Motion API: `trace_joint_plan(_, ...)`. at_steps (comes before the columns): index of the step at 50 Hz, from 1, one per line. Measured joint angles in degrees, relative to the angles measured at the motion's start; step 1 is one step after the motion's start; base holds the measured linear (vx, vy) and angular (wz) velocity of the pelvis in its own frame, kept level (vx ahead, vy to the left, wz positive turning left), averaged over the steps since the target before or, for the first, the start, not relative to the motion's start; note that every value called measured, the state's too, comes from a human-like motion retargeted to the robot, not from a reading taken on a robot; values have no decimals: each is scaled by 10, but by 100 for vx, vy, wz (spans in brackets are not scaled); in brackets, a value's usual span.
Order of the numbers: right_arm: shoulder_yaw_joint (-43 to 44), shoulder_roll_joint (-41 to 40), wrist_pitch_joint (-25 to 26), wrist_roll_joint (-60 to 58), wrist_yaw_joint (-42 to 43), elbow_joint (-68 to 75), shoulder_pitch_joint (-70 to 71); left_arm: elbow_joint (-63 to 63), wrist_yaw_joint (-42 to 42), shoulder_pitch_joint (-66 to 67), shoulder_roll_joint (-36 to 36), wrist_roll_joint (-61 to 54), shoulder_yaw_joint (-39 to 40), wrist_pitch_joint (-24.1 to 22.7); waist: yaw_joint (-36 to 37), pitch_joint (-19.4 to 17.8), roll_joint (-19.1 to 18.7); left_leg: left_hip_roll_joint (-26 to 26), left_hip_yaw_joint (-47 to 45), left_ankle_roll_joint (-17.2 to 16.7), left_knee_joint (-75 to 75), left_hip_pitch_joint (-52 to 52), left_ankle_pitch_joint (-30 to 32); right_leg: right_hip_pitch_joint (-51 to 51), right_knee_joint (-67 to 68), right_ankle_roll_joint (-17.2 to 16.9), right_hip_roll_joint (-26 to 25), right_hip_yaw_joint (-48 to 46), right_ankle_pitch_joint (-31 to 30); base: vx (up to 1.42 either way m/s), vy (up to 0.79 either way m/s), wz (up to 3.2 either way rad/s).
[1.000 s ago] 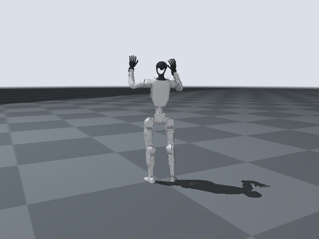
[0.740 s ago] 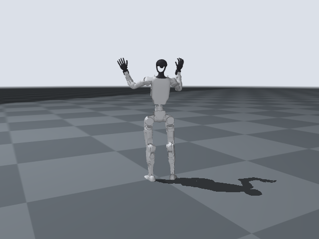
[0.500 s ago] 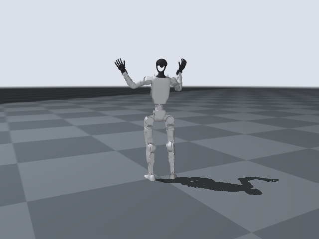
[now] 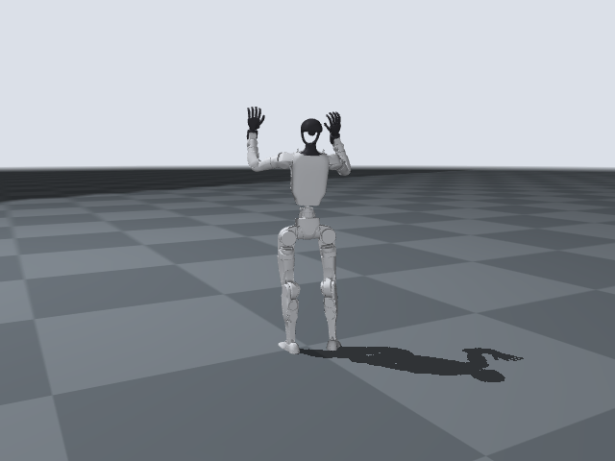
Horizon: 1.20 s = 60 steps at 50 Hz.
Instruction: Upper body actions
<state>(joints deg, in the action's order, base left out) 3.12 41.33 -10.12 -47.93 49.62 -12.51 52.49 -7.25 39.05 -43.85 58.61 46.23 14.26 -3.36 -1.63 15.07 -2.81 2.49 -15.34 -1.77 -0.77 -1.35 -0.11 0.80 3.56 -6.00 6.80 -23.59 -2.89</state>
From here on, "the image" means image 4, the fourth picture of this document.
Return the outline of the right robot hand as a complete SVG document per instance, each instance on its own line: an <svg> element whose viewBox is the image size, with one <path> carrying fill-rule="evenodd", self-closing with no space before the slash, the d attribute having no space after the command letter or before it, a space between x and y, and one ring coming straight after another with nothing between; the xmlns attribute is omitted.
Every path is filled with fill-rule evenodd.
<svg viewBox="0 0 615 461"><path fill-rule="evenodd" d="M334 117L333 117L332 113L333 113L333 115L334 115L335 119L334 119ZM340 123L341 123L341 118L340 118L340 115L339 115L339 113L338 113L338 112L332 112L332 113L331 113L331 112L329 112L329 114L330 114L330 115L331 115L331 117L332 117L332 120L331 120L331 118L330 118L330 117L326 114L326 116L328 117L328 119L329 119L329 121L330 121L330 127L328 127L328 125L327 125L326 123L324 123L324 125L325 125L325 127L326 127L326 128L329 130L329 132L330 132L330 142L331 142L331 144L334 144L334 142L333 142L333 141L334 141L335 139L337 139L337 138L339 138L339 137L340 137L340 133L339 133L339 131L340 131L340 128L341 128L341 124L340 124ZM337 114L337 115L336 115L336 114ZM338 117L338 118L337 118L337 117Z"/></svg>

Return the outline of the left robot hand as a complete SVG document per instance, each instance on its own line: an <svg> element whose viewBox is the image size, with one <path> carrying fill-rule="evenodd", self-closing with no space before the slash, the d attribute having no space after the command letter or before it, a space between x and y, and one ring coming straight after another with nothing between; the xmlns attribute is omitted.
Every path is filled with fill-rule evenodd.
<svg viewBox="0 0 615 461"><path fill-rule="evenodd" d="M257 134L257 138L258 138L258 131L257 129L259 128L259 126L262 124L265 115L262 116L261 120L260 120L260 115L261 115L261 109L255 107L256 109L256 113L255 113L255 117L254 117L254 108L251 107L252 109L252 117L251 117L251 113L250 113L250 109L247 108L248 110L248 126L250 128L250 130L248 130L247 132L247 139L249 138L249 133L256 133Z"/></svg>

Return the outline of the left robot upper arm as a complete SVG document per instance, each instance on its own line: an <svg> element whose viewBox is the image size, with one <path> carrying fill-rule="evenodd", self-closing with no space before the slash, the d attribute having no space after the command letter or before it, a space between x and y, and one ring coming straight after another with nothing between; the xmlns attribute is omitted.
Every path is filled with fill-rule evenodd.
<svg viewBox="0 0 615 461"><path fill-rule="evenodd" d="M263 161L258 159L256 167L250 167L255 172L270 170L274 168L288 169L292 165L294 154L281 152L271 158L266 158ZM249 165L250 166L250 165Z"/></svg>

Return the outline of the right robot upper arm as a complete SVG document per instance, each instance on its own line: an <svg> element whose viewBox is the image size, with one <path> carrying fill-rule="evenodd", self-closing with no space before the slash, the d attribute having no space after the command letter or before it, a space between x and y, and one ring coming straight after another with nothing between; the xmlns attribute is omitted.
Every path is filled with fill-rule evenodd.
<svg viewBox="0 0 615 461"><path fill-rule="evenodd" d="M347 168L346 162L344 162L338 154L331 154L328 157L330 161L330 170L336 170L340 176L347 176L351 173Z"/></svg>

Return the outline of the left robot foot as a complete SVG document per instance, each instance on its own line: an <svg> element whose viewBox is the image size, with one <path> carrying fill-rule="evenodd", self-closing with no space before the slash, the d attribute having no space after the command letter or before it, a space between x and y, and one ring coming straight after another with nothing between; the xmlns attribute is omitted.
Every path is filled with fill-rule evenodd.
<svg viewBox="0 0 615 461"><path fill-rule="evenodd" d="M291 344L289 344L289 345L286 343L286 341L284 341L284 342L279 343L279 346L282 349L284 349L284 350L286 350L286 351L288 351L288 352L290 352L292 354L296 354L296 353L300 352L298 344L296 342L293 342L293 340L291 340Z"/></svg>

